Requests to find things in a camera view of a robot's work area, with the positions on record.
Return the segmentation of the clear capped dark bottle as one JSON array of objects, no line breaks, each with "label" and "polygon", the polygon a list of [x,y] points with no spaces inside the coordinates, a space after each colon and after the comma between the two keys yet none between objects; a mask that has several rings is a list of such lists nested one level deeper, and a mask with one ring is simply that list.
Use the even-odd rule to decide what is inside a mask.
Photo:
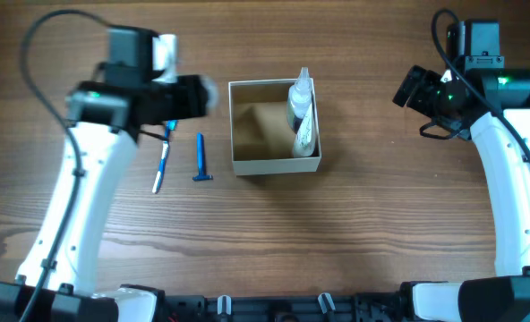
[{"label": "clear capped dark bottle", "polygon": [[300,71],[295,83],[290,87],[286,104],[286,116],[293,132],[298,129],[312,106],[312,81],[307,67]]}]

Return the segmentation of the blue disposable razor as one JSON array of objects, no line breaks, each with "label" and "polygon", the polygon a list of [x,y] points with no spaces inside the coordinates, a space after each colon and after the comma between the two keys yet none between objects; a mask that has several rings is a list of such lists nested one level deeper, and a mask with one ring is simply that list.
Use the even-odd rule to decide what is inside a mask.
[{"label": "blue disposable razor", "polygon": [[197,168],[198,174],[192,178],[194,182],[208,181],[212,180],[213,176],[207,174],[206,169],[206,158],[205,158],[205,148],[204,148],[204,138],[201,132],[197,133],[196,136],[196,150],[197,150]]}]

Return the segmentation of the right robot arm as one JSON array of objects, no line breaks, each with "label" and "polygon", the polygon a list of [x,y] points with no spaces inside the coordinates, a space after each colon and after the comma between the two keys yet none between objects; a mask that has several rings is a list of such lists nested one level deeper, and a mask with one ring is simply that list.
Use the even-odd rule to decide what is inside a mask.
[{"label": "right robot arm", "polygon": [[476,146],[483,163],[496,233],[495,275],[412,286],[412,313],[422,320],[530,321],[530,70],[475,69],[466,80],[416,65],[393,101],[430,118],[451,137]]}]

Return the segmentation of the white floral squeeze tube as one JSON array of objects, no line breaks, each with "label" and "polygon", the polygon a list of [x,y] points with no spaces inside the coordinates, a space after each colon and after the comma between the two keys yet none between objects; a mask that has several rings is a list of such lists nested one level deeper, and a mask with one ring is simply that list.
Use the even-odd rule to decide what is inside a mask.
[{"label": "white floral squeeze tube", "polygon": [[310,157],[316,147],[313,108],[310,106],[297,130],[293,146],[293,157]]}]

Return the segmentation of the blue white toothbrush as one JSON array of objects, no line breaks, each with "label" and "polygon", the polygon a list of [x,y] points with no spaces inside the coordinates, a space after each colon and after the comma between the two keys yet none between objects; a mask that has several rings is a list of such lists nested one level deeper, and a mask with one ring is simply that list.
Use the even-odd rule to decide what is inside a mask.
[{"label": "blue white toothbrush", "polygon": [[166,169],[167,158],[168,158],[169,150],[170,150],[169,138],[171,137],[171,133],[175,131],[177,124],[178,124],[177,120],[168,121],[166,123],[166,127],[165,127],[166,140],[162,141],[161,158],[160,158],[160,162],[158,165],[158,171],[156,173],[156,178],[154,180],[153,187],[151,190],[151,192],[154,194],[157,194],[160,191],[161,186],[162,186],[162,182],[164,179],[164,173]]}]

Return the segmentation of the white lidded blue jar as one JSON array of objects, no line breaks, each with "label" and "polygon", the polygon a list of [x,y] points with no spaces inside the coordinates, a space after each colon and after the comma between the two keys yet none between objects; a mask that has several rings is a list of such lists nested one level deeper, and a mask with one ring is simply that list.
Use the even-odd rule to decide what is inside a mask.
[{"label": "white lidded blue jar", "polygon": [[207,75],[201,76],[201,84],[207,92],[206,110],[212,114],[219,104],[219,92],[217,83]]}]

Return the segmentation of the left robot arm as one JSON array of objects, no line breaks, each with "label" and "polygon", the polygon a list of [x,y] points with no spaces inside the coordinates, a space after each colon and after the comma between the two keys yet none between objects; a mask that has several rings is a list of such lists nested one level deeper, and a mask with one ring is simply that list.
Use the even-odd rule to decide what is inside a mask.
[{"label": "left robot arm", "polygon": [[203,117],[218,102],[206,76],[124,88],[84,81],[67,98],[63,163],[36,242],[13,282],[0,282],[0,321],[157,321],[163,291],[96,292],[98,249],[116,187],[144,124]]}]

